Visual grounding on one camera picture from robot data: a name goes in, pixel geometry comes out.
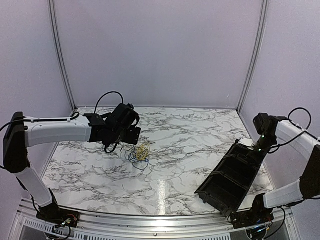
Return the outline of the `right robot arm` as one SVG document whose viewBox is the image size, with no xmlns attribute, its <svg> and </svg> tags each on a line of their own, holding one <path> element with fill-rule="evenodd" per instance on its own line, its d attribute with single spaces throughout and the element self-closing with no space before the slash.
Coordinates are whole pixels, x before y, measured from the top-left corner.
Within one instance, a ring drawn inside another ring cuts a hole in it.
<svg viewBox="0 0 320 240">
<path fill-rule="evenodd" d="M 292 122 L 289 117 L 259 113 L 253 124 L 259 140 L 253 153 L 265 157 L 273 148 L 291 146 L 307 165 L 298 180 L 268 193 L 255 197 L 247 219 L 258 224 L 267 216 L 267 210 L 320 199 L 320 139 Z"/>
</svg>

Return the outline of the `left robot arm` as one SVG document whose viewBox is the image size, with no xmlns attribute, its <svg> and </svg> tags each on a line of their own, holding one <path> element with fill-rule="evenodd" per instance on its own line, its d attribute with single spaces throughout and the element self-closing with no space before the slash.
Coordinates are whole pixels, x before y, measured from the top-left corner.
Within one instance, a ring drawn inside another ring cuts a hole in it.
<svg viewBox="0 0 320 240">
<path fill-rule="evenodd" d="M 101 142 L 105 149 L 119 143 L 137 145 L 141 128 L 139 114 L 131 104 L 120 103 L 113 112 L 102 115 L 76 113 L 67 118 L 26 117 L 16 112 L 1 129 L 3 138 L 2 169 L 15 175 L 21 186 L 38 203 L 39 214 L 53 223 L 63 219 L 53 192 L 31 165 L 28 148 L 59 142 Z"/>
</svg>

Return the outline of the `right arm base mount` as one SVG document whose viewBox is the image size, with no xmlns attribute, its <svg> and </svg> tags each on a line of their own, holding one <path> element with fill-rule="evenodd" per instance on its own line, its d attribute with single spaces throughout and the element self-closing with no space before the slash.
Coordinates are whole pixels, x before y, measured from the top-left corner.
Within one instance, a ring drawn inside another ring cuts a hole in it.
<svg viewBox="0 0 320 240">
<path fill-rule="evenodd" d="M 246 228 L 274 220 L 273 208 L 264 205 L 264 193 L 255 197 L 249 210 L 231 213 L 228 221 L 234 229 Z"/>
</svg>

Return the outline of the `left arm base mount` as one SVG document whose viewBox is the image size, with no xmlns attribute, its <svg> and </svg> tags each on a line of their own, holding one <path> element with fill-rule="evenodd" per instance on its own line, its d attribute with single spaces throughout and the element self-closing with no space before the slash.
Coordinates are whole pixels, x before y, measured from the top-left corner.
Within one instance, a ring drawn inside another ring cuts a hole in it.
<svg viewBox="0 0 320 240">
<path fill-rule="evenodd" d="M 56 225 L 61 225 L 63 222 L 70 220 L 68 225 L 71 228 L 76 228 L 79 222 L 80 213 L 74 210 L 68 210 L 59 207 L 54 199 L 52 203 L 44 207 L 38 207 L 36 218 L 50 222 Z"/>
</svg>

